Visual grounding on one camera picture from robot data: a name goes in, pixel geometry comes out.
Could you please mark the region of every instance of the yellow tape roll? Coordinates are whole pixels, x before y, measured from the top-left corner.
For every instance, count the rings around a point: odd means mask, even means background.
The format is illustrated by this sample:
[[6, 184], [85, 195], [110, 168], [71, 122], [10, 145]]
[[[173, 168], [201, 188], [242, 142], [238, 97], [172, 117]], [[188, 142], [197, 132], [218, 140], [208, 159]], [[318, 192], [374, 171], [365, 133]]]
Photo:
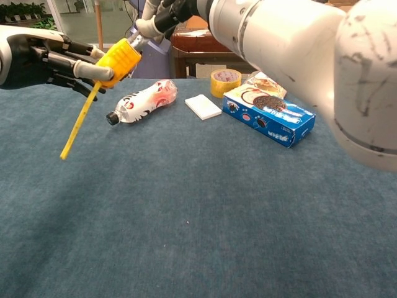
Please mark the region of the yellow tape roll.
[[211, 94], [223, 98], [223, 93], [241, 85], [241, 73], [236, 70], [215, 70], [211, 73]]

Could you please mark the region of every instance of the black bottle cap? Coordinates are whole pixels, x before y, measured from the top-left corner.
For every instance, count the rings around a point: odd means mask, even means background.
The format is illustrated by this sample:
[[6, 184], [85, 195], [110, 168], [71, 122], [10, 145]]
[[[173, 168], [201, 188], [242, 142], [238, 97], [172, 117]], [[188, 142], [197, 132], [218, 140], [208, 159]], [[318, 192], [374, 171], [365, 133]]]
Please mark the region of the black bottle cap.
[[107, 114], [106, 119], [110, 125], [115, 125], [120, 122], [120, 120], [118, 119], [118, 116], [115, 112], [110, 112], [109, 114]]

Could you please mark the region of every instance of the white plastic bottle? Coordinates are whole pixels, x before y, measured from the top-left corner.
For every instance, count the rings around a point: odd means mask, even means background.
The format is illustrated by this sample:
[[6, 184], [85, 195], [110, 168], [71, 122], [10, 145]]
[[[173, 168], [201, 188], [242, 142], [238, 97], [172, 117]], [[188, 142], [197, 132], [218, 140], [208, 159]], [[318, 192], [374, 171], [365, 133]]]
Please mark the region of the white plastic bottle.
[[111, 125], [139, 121], [158, 107], [174, 102], [177, 92], [173, 81], [161, 79], [142, 91], [121, 98], [115, 110], [106, 115], [106, 119]]

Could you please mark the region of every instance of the table surface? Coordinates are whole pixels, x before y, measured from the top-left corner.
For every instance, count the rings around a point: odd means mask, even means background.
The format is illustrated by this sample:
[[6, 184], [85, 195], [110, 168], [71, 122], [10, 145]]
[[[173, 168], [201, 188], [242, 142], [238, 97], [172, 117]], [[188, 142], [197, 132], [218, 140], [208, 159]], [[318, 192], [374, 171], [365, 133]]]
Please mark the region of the table surface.
[[366, 168], [318, 116], [284, 148], [177, 101], [110, 126], [126, 79], [93, 103], [49, 85], [0, 91], [1, 297], [396, 297], [397, 175]]

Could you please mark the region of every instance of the oreo box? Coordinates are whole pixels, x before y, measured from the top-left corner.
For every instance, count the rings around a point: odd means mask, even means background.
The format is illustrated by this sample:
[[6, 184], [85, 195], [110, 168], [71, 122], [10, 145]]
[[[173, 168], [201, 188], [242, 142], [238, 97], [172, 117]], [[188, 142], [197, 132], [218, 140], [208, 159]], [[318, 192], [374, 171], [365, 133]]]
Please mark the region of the oreo box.
[[264, 73], [223, 95], [223, 112], [290, 148], [314, 127], [316, 114], [284, 99], [280, 85]]

